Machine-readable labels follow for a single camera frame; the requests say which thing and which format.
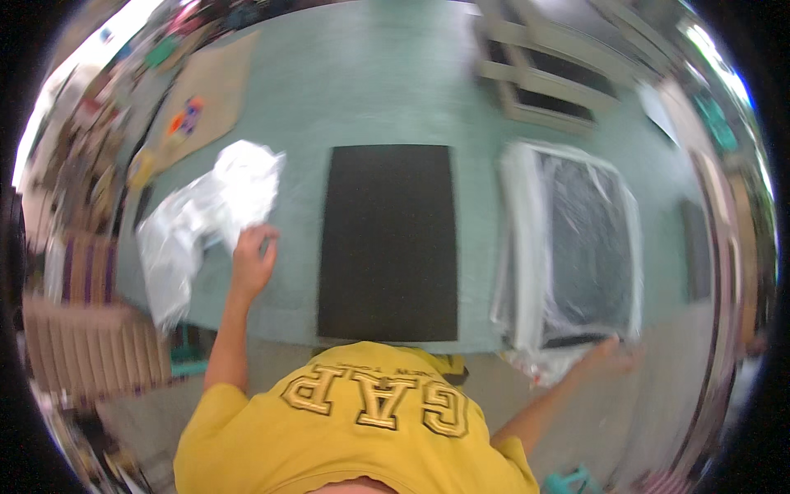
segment frame wrapped in plastic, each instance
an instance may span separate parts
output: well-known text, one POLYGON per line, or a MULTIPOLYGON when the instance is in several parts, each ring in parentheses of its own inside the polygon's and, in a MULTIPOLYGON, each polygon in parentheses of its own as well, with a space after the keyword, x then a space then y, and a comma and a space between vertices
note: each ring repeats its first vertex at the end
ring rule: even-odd
POLYGON ((168 195, 140 223, 137 245, 158 329, 169 333, 189 312, 204 249, 222 242, 232 254, 242 229, 266 222, 284 163, 285 153, 237 141, 220 151, 212 171, 168 195))
POLYGON ((639 339, 641 228, 609 163, 545 142, 508 146, 500 176, 508 222, 491 319, 504 357, 549 386, 593 344, 639 339))

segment teal chair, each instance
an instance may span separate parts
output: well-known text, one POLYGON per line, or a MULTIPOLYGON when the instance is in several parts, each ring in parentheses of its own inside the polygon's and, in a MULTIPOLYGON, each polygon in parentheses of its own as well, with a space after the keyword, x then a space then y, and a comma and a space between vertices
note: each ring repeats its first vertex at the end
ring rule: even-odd
POLYGON ((584 465, 565 477, 552 473, 546 477, 543 490, 548 494, 604 494, 584 465))
POLYGON ((201 347, 190 343, 190 331, 186 324, 179 324, 177 330, 181 335, 181 345, 170 349, 170 373, 175 376, 195 375, 205 372, 209 360, 201 347))

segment teal table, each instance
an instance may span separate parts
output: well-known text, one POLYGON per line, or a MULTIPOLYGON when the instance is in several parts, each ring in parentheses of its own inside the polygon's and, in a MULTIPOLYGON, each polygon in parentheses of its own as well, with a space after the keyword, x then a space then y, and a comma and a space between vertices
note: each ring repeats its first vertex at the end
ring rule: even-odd
MULTIPOLYGON (((644 320, 685 304, 683 224, 677 203, 699 201, 693 168, 642 114, 636 96, 599 115, 588 138, 508 120, 492 85, 474 74, 474 6, 445 0, 359 0, 301 10, 262 22, 217 43, 260 30, 245 108, 228 135, 160 175, 143 217, 172 191, 209 171, 239 139, 288 155, 270 222, 282 231, 272 280, 248 318, 251 335, 319 344, 316 335, 323 201, 334 146, 448 145, 452 149, 458 248, 458 341, 419 344, 433 353, 503 349, 488 313, 494 287, 502 204, 497 163, 515 138, 576 145, 618 167, 640 202, 645 229, 644 320)), ((164 123, 155 122, 152 135, 164 123)), ((145 308, 127 198, 119 238, 116 288, 145 308)), ((193 285, 189 322, 217 328, 231 257, 209 249, 193 285)))

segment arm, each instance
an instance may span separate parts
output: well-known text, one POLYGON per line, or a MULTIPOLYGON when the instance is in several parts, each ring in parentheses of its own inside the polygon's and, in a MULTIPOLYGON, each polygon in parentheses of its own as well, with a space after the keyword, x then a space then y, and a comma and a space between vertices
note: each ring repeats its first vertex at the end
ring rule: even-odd
POLYGON ((491 437, 496 447, 509 437, 517 437, 528 457, 540 438, 551 426, 552 419, 567 404, 575 390, 598 375, 625 374, 633 370, 641 359, 641 352, 623 355, 619 339, 609 338, 581 358, 556 386, 537 398, 491 437))
POLYGON ((218 383, 232 384, 242 392, 247 387, 246 318, 255 296, 269 283, 277 260, 279 232, 268 224, 244 230, 233 252, 233 274, 220 331, 214 341, 203 392, 218 383), (261 256, 261 246, 269 245, 261 256))

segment tile floor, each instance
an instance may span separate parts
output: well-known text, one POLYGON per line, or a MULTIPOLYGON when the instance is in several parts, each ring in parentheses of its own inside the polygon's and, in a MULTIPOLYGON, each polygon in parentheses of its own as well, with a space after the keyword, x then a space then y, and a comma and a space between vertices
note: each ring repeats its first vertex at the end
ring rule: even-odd
MULTIPOLYGON (((579 390, 529 459, 539 481, 579 462, 600 482, 616 485, 646 468, 667 466, 699 393, 705 362, 695 356, 709 346, 709 340, 688 341, 688 335, 709 324, 710 311, 710 304, 696 304, 670 322, 651 326, 644 333, 648 351, 639 372, 579 390), (680 338, 686 342, 684 349, 678 348, 680 338)), ((307 347, 257 339, 250 340, 248 353, 252 394, 268 390, 310 358, 307 347)), ((542 392, 496 355, 469 356, 467 366, 465 393, 483 409, 492 433, 542 392)), ((144 464, 157 492, 175 491, 171 461, 201 388, 196 376, 175 387, 98 405, 106 427, 144 464)))

